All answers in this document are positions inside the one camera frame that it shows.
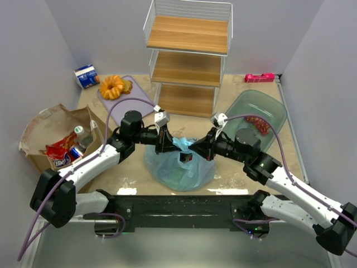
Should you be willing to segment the light blue plastic bag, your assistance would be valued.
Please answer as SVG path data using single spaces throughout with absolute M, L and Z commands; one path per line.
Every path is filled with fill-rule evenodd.
M 151 176 L 162 185 L 177 192 L 190 192 L 211 182 L 215 175 L 216 162 L 207 161 L 189 150 L 195 138 L 173 138 L 180 151 L 157 154 L 155 146 L 148 145 L 143 162 Z

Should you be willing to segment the green label water bottle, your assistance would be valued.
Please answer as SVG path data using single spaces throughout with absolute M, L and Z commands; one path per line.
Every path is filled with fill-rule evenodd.
M 89 130 L 83 126 L 76 126 L 74 128 L 76 134 L 77 143 L 83 148 L 87 149 L 88 146 L 93 142 L 93 136 Z

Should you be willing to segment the red bull can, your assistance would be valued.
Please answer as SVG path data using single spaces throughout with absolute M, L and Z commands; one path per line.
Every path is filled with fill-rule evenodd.
M 85 153 L 85 149 L 83 149 L 80 145 L 74 145 L 69 149 L 69 156 L 71 158 L 71 162 L 80 159 L 83 157 Z

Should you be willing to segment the red candy bag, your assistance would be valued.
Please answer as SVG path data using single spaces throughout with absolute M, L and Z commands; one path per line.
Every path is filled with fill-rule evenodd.
M 62 140 L 46 145 L 45 154 L 53 162 L 56 168 L 71 164 L 76 158 L 72 155 L 71 149 L 76 145 L 76 133 L 72 131 Z

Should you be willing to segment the brown paper grocery bag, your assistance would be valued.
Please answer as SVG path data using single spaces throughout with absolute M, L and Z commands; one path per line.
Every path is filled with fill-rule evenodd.
M 84 159 L 102 146 L 106 128 L 105 122 L 89 107 L 70 111 L 62 104 L 57 104 L 44 109 L 27 125 L 19 142 L 19 150 L 25 153 L 40 173 L 49 168 L 54 170 L 66 168 L 70 164 L 55 167 L 45 154 L 46 145 L 62 140 L 74 131 L 76 126 L 83 126 L 90 131 L 91 121 L 97 124 L 97 128 L 91 131 L 93 142 L 85 150 L 82 157 Z

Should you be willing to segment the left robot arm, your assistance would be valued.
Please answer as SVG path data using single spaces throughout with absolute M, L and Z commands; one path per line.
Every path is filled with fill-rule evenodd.
M 157 153 L 177 151 L 167 124 L 170 115 L 160 110 L 154 116 L 154 128 L 144 127 L 138 111 L 126 112 L 112 135 L 96 151 L 69 167 L 45 170 L 30 201 L 36 217 L 46 219 L 56 228 L 74 216 L 115 210 L 115 199 L 103 190 L 81 194 L 79 191 L 96 176 L 123 162 L 136 144 L 153 145 Z

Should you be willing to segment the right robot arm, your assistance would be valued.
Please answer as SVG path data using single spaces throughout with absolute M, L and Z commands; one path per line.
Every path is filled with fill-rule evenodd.
M 356 206 L 342 205 L 293 176 L 277 159 L 260 149 L 260 139 L 251 129 L 238 130 L 231 140 L 212 128 L 189 148 L 207 161 L 220 155 L 242 162 L 247 177 L 289 199 L 283 204 L 265 194 L 258 203 L 263 214 L 315 234 L 317 243 L 334 255 L 341 256 L 347 251 L 356 232 Z

